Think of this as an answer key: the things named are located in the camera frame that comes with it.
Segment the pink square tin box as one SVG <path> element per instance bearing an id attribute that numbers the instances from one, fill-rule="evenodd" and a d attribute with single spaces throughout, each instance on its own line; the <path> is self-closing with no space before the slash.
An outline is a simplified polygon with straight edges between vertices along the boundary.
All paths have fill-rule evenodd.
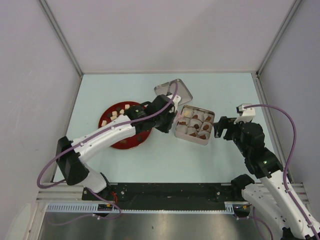
<path id="1" fill-rule="evenodd" d="M 206 146 L 214 132 L 214 119 L 213 111 L 184 105 L 178 114 L 174 135 L 178 139 Z"/>

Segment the red round plate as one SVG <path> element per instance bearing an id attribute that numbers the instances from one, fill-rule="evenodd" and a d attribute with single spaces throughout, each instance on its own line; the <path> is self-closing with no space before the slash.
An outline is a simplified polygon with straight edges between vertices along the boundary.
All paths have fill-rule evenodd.
<path id="1" fill-rule="evenodd" d="M 98 128 L 102 128 L 106 126 L 107 124 L 115 120 L 116 117 L 123 114 L 125 112 L 125 105 L 130 105 L 131 107 L 131 106 L 139 105 L 139 103 L 135 101 L 122 101 L 110 106 L 100 117 Z M 140 132 L 126 139 L 122 139 L 122 140 L 126 140 L 125 144 L 120 143 L 120 141 L 122 141 L 120 140 L 115 144 L 113 144 L 111 147 L 118 150 L 127 150 L 127 149 L 135 148 L 147 140 L 147 138 L 151 134 L 151 131 L 152 130 L 149 129 L 147 131 Z"/>

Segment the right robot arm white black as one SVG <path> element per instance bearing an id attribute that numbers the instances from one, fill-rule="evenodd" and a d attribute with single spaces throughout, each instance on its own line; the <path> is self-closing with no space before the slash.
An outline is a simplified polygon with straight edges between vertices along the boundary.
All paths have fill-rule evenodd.
<path id="1" fill-rule="evenodd" d="M 276 155 L 265 146 L 265 134 L 258 123 L 237 122 L 222 116 L 213 124 L 215 138 L 233 141 L 248 171 L 268 190 L 265 195 L 247 174 L 231 181 L 231 196 L 252 204 L 284 240 L 318 240 L 320 224 L 313 218 L 288 179 Z"/>

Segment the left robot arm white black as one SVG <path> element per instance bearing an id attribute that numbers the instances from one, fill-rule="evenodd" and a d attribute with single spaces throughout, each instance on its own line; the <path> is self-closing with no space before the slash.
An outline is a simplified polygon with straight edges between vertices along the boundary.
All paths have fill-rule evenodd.
<path id="1" fill-rule="evenodd" d="M 81 184 L 100 200 L 110 196 L 107 178 L 87 165 L 103 149 L 152 128 L 168 133 L 177 114 L 181 97 L 177 94 L 158 95 L 152 102 L 131 105 L 110 123 L 73 140 L 66 136 L 57 143 L 57 165 L 69 186 Z"/>

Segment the silver tin lid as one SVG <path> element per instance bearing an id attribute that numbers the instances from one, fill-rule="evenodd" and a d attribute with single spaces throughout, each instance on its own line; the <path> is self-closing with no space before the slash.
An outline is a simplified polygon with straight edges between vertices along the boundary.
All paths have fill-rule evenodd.
<path id="1" fill-rule="evenodd" d="M 171 83 L 171 81 L 168 81 L 163 84 L 157 85 L 154 88 L 154 92 L 156 95 L 172 95 L 175 92 L 176 87 L 176 95 L 181 97 L 181 100 L 178 103 L 179 106 L 184 105 L 193 99 L 191 92 L 189 91 L 185 83 L 179 78 L 173 80 L 173 83 Z"/>

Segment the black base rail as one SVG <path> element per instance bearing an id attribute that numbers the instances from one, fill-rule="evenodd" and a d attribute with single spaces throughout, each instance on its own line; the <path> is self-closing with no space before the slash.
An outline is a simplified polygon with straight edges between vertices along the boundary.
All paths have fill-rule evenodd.
<path id="1" fill-rule="evenodd" d="M 112 183 L 99 194 L 125 208 L 212 210 L 225 202 L 244 202 L 241 192 L 229 183 Z"/>

